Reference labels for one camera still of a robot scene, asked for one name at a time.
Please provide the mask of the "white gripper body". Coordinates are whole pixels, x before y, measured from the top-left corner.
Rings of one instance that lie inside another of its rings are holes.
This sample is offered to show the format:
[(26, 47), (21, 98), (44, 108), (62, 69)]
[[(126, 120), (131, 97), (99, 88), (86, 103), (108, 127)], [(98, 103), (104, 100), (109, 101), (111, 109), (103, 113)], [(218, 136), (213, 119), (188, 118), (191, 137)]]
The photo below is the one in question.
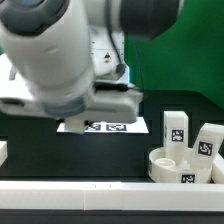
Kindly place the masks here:
[(50, 106), (40, 103), (31, 97), (26, 88), (23, 88), (25, 95), (3, 91), (0, 92), (0, 111), (16, 116), (134, 123), (137, 120), (143, 94), (122, 84), (118, 87), (124, 89), (95, 88), (85, 97), (66, 106)]

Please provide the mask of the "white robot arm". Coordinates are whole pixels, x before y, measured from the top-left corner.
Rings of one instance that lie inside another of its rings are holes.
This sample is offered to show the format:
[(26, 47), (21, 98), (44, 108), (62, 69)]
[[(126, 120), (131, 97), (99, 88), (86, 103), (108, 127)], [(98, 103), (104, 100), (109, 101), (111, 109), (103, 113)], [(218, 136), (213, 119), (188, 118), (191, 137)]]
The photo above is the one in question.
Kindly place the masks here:
[(143, 95), (120, 83), (126, 35), (152, 40), (184, 0), (0, 0), (0, 111), (135, 122)]

